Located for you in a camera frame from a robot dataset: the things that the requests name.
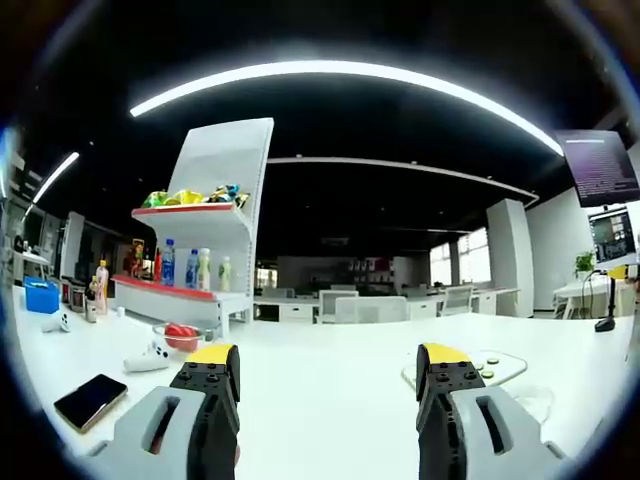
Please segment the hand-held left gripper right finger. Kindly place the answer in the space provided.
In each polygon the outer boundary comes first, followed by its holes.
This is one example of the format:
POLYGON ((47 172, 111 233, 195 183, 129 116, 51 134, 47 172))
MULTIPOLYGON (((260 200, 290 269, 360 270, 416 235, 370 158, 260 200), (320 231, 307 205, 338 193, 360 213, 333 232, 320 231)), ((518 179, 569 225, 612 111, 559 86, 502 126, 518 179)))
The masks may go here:
POLYGON ((420 479, 554 479, 568 458, 463 352, 423 343, 416 356, 420 479))

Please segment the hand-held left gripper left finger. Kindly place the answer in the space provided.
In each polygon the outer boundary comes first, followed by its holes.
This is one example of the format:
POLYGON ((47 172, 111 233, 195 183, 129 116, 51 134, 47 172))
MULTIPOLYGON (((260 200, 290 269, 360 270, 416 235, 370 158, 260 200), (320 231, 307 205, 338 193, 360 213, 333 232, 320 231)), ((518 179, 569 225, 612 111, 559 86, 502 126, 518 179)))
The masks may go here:
POLYGON ((189 355, 171 384, 153 389, 87 455, 98 479, 235 478, 240 356, 234 344, 189 355))

